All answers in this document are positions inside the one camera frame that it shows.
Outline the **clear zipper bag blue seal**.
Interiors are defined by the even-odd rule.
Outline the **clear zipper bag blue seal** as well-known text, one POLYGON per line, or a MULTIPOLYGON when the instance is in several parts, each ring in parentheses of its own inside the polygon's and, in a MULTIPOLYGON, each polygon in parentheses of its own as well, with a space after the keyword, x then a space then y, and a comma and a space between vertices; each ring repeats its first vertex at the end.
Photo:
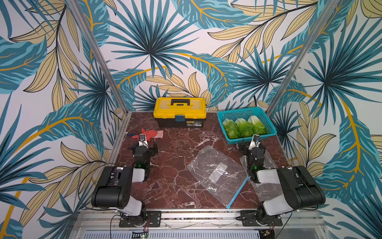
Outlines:
POLYGON ((196 158, 187 165, 187 170, 227 209, 248 181, 242 165, 208 145, 201 149, 196 158))

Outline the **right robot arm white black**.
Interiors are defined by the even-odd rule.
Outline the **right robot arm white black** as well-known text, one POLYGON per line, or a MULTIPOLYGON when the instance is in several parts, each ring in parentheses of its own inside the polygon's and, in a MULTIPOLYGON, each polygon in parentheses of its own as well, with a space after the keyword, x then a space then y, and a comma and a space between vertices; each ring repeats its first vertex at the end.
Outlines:
POLYGON ((316 210, 325 203, 322 189, 305 167, 275 168, 258 139, 242 142, 238 149, 244 156, 242 162, 249 180, 257 186, 258 197, 266 198, 257 210, 262 218, 300 209, 316 210))

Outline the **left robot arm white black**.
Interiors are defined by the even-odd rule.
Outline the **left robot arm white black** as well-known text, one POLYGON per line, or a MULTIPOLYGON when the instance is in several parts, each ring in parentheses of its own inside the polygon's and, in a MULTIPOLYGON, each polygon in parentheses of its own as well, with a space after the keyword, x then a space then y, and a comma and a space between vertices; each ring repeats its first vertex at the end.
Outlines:
POLYGON ((158 146, 150 147, 146 141, 139 141, 133 148, 132 166, 107 166, 103 169, 92 193, 91 205, 97 210, 116 210, 123 219, 146 220, 144 203, 131 196, 134 183, 147 181, 151 157, 158 153, 158 146))

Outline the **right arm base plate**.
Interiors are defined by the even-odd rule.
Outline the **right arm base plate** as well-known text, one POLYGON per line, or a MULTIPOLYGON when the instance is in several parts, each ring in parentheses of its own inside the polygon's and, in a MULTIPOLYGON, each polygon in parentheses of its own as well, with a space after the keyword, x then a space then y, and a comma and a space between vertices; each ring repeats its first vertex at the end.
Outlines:
POLYGON ((266 213, 258 210, 242 210, 240 215, 235 218, 242 222, 244 227, 273 227, 282 226, 280 215, 269 216, 266 213))

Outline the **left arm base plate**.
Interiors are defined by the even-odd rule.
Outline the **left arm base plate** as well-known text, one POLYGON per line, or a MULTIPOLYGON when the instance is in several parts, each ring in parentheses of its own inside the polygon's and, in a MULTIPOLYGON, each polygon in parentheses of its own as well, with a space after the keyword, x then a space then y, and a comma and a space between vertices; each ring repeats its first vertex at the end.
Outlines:
POLYGON ((161 224, 161 211, 144 211, 138 216, 122 216, 119 222, 120 228, 159 228, 161 224))

